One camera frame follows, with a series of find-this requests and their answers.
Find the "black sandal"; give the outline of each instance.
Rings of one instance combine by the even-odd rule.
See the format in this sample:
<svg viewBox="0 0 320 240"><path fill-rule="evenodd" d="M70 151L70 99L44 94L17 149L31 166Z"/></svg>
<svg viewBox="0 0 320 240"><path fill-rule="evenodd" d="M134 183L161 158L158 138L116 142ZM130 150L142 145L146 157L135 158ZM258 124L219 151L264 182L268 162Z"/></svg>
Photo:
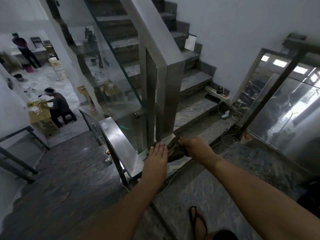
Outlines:
<svg viewBox="0 0 320 240"><path fill-rule="evenodd" d="M191 212L192 208L195 209L194 217L192 217L192 212ZM191 222L191 226L192 226L194 237L196 237L196 220L197 220L197 218L199 218L202 221L202 223L204 224L204 226L205 226L205 234L206 235L208 234L208 228L207 228L206 221L205 221L205 219L203 218L202 215L198 214L196 206L191 206L189 208L189 218L190 218L190 222Z"/></svg>

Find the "black stool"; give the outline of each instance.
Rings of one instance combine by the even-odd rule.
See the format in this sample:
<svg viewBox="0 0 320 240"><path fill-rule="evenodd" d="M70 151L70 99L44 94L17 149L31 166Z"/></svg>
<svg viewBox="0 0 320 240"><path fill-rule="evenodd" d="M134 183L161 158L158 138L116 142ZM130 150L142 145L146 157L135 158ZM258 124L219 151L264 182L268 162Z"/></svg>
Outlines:
<svg viewBox="0 0 320 240"><path fill-rule="evenodd" d="M66 116L68 116L68 115L71 116L71 119L67 120ZM75 114L71 110L69 110L68 112L61 113L61 117L62 117L63 122L64 122L65 125L67 125L68 122L70 122L72 120L77 121L77 117L75 116Z"/></svg>

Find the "foot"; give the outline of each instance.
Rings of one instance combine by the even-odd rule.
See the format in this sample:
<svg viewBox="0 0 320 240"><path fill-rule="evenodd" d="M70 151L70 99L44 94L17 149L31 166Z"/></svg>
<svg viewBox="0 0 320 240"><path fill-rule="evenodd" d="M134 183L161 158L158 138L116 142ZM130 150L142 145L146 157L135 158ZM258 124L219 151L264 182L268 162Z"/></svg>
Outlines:
<svg viewBox="0 0 320 240"><path fill-rule="evenodd" d="M205 223L202 221L202 219L204 219L203 213L199 208L191 207L191 214L192 219L195 219L195 240L204 240L207 236L207 229Z"/></svg>

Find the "brown cloth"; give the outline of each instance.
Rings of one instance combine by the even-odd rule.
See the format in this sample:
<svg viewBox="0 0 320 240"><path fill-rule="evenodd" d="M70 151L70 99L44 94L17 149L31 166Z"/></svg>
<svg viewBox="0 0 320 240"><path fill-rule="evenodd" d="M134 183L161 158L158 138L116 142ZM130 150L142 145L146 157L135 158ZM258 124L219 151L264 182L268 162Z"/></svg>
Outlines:
<svg viewBox="0 0 320 240"><path fill-rule="evenodd" d="M188 157L188 153L187 153L185 147L178 143L179 138L180 138L180 136L174 137L170 141L170 143L167 145L167 148L168 148L168 163L173 162L173 161L177 161L177 160L181 159L184 156ZM150 147L155 147L156 144L157 144L156 142L153 142ZM148 151L146 153L147 157L149 156L150 147L148 148Z"/></svg>

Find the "gray shirt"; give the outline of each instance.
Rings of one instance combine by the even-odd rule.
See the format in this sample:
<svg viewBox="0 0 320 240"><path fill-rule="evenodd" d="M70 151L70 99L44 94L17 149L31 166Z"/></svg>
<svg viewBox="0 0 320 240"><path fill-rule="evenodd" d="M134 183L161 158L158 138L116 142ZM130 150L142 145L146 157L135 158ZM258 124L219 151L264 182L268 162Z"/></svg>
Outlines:
<svg viewBox="0 0 320 240"><path fill-rule="evenodd" d="M69 105L66 99L62 96L62 94L56 92L56 95L53 98L53 106L52 109L57 109L60 112L68 112L70 110Z"/></svg>

